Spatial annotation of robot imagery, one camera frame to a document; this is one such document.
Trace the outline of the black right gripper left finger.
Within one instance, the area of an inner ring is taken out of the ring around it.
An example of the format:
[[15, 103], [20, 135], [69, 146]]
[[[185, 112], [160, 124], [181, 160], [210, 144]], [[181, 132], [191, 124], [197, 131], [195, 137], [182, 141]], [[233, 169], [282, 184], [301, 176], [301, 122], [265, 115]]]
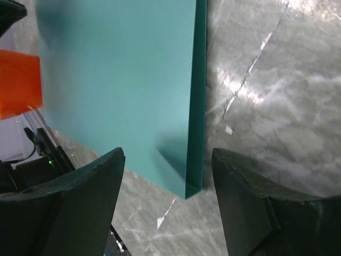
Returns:
[[116, 148], [54, 180], [1, 194], [1, 255], [104, 255], [124, 167]]

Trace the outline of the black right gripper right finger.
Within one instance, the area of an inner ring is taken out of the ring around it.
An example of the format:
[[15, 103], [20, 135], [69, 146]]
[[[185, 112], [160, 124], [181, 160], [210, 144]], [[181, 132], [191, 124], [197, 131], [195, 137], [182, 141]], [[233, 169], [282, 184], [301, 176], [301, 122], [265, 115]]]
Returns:
[[258, 173], [223, 148], [212, 172], [229, 255], [340, 255], [340, 196], [312, 196]]

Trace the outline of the teal green file folder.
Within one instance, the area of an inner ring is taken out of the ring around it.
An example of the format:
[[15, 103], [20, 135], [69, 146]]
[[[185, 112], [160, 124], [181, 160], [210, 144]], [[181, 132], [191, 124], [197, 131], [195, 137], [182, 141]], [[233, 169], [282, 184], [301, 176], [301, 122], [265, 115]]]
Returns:
[[189, 198], [202, 189], [206, 1], [36, 1], [47, 124]]

